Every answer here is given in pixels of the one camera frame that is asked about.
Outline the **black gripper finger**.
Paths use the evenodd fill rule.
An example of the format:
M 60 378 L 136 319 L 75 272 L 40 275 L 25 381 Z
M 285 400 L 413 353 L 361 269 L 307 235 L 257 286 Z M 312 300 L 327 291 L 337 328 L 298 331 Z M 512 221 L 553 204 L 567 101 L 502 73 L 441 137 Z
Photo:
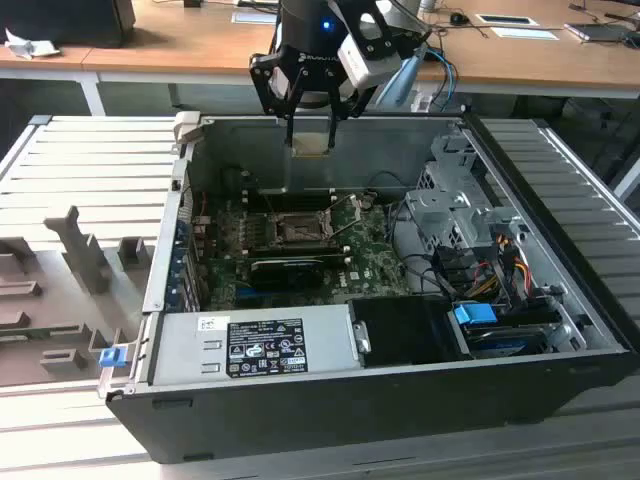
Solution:
M 295 111 L 305 93 L 306 66 L 298 58 L 299 51 L 278 51 L 268 55 L 253 54 L 249 59 L 249 73 L 264 113 L 286 121 L 285 144 L 288 147 L 293 142 Z M 277 70 L 288 81 L 282 97 L 270 84 Z
M 325 79 L 327 82 L 329 105 L 331 107 L 328 148 L 333 149 L 335 147 L 336 132 L 339 122 L 349 118 L 360 117 L 374 95 L 374 88 L 367 88 L 363 92 L 355 90 L 350 97 L 346 100 L 342 100 L 339 91 L 339 84 L 337 82 L 338 77 L 336 74 L 332 70 L 326 69 Z

